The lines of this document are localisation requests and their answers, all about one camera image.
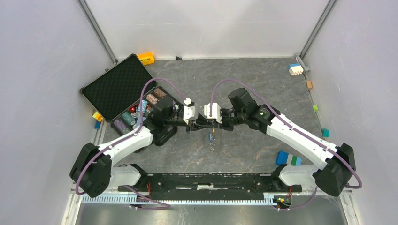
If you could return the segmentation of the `large metal keyring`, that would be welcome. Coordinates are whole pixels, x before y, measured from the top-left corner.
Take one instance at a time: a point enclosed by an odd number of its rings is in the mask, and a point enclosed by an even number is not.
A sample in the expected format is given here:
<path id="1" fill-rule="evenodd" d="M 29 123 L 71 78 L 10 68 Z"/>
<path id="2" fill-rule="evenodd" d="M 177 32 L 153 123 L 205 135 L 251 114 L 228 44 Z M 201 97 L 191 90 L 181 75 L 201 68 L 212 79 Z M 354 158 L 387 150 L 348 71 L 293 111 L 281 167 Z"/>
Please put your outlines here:
<path id="1" fill-rule="evenodd" d="M 208 134 L 208 138 L 209 138 L 209 150 L 210 152 L 214 152 L 215 151 L 215 128 L 211 128 Z"/>

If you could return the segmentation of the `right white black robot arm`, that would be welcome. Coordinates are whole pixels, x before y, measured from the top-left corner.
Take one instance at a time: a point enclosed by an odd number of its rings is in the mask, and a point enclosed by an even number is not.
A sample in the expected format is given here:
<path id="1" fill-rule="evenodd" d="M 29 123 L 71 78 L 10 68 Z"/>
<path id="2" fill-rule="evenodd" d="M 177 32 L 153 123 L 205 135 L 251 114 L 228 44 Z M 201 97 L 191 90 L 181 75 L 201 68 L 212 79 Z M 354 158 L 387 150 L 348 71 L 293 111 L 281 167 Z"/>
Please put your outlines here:
<path id="1" fill-rule="evenodd" d="M 338 146 L 311 134 L 269 104 L 258 105 L 245 88 L 232 91 L 228 98 L 232 108 L 221 108 L 211 102 L 205 106 L 206 117 L 226 130 L 246 124 L 289 145 L 312 162 L 311 165 L 281 166 L 271 178 L 274 190 L 316 185 L 326 194 L 339 196 L 344 188 L 350 188 L 350 179 L 357 177 L 354 150 L 350 145 Z"/>

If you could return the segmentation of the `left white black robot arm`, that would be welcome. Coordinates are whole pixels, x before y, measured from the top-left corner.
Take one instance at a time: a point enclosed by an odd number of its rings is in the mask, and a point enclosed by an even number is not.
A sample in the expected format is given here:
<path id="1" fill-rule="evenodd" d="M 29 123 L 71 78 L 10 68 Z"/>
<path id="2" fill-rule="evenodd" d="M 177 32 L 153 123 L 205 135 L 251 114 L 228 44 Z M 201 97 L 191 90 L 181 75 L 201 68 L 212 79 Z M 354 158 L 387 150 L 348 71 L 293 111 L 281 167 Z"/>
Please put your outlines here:
<path id="1" fill-rule="evenodd" d="M 147 186 L 146 176 L 130 168 L 113 172 L 113 166 L 139 149 L 151 144 L 162 145 L 175 134 L 178 126 L 193 131 L 195 128 L 214 128 L 222 122 L 221 108 L 213 101 L 204 106 L 201 115 L 194 103 L 186 98 L 179 113 L 164 119 L 154 111 L 137 128 L 113 141 L 84 145 L 69 174 L 76 183 L 75 193 L 97 197 L 110 185 L 130 185 L 136 191 L 142 191 Z"/>

